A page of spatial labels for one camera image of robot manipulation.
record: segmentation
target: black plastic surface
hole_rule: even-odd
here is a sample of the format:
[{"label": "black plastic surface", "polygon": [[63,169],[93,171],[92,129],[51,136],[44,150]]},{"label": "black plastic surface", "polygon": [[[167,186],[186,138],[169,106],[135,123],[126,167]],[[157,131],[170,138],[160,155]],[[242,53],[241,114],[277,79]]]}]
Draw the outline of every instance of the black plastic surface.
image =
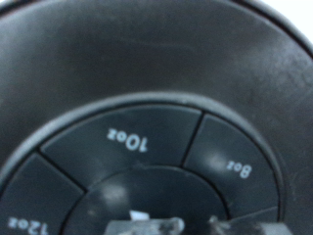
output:
[{"label": "black plastic surface", "polygon": [[33,154],[1,198],[1,234],[59,235],[67,214],[82,194],[81,189]]},{"label": "black plastic surface", "polygon": [[24,156],[83,111],[170,100],[235,119],[214,101],[269,144],[284,176],[280,219],[312,234],[312,55],[261,12],[226,0],[47,0],[2,16],[0,48],[1,192]]},{"label": "black plastic surface", "polygon": [[231,217],[278,205],[273,170],[260,150],[236,127],[206,115],[185,167],[211,181],[225,198]]},{"label": "black plastic surface", "polygon": [[69,216],[65,235],[103,235],[112,219],[130,211],[150,218],[181,217],[187,234],[200,234],[212,215],[226,219],[222,201],[203,179],[175,167],[147,167],[113,176],[97,185]]},{"label": "black plastic surface", "polygon": [[150,105],[91,117],[59,134],[42,152],[83,186],[136,165],[179,165],[201,112]]},{"label": "black plastic surface", "polygon": [[266,209],[266,210],[262,210],[262,211],[258,211],[255,213],[250,213],[246,216],[242,216],[242,217],[237,217],[232,219],[234,220],[239,220],[242,222],[248,222],[248,221],[254,221],[254,222],[269,222],[269,223],[273,223],[275,221],[277,221],[277,214],[278,214],[278,208],[274,207],[271,209]]}]

